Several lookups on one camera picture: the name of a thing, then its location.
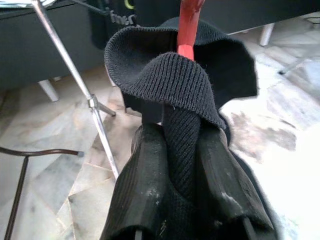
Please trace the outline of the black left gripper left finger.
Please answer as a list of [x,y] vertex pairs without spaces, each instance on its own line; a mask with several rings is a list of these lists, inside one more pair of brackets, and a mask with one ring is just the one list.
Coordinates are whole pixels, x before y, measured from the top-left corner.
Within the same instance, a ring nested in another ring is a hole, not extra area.
[[143,124],[132,139],[129,161],[118,176],[102,240],[173,240],[170,217],[167,145],[163,128]]

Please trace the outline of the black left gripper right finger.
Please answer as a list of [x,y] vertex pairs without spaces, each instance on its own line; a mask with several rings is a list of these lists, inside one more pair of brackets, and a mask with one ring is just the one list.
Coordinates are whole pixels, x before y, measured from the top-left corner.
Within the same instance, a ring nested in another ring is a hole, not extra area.
[[201,233],[274,232],[254,184],[219,128],[207,126],[199,133],[196,190],[196,223]]

